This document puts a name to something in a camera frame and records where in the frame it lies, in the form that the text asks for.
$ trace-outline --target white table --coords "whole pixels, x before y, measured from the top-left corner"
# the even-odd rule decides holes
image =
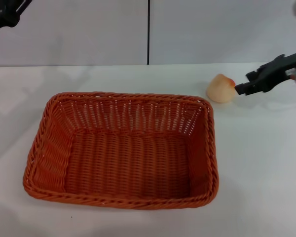
[[[135,211],[60,204],[25,193],[28,151],[48,99],[62,91],[205,96],[223,73],[261,63],[0,68],[0,237],[296,236],[296,85],[212,103],[220,189],[197,209]]]

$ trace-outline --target basket bottom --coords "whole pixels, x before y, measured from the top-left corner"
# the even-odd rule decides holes
[[[187,145],[180,135],[76,134],[65,191],[142,199],[189,197]]]

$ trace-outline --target white wall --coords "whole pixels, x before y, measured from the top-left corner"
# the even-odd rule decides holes
[[[33,0],[0,30],[0,66],[145,64],[147,0]]]
[[[152,64],[265,62],[296,52],[291,0],[152,0]]]

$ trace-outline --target robotic arm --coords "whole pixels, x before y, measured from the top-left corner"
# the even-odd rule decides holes
[[[0,28],[15,27],[32,0],[0,0]]]

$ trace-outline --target orange wicker basket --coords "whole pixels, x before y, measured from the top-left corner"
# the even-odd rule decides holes
[[[210,203],[213,109],[195,96],[60,93],[46,105],[23,185],[38,199],[125,209]]]

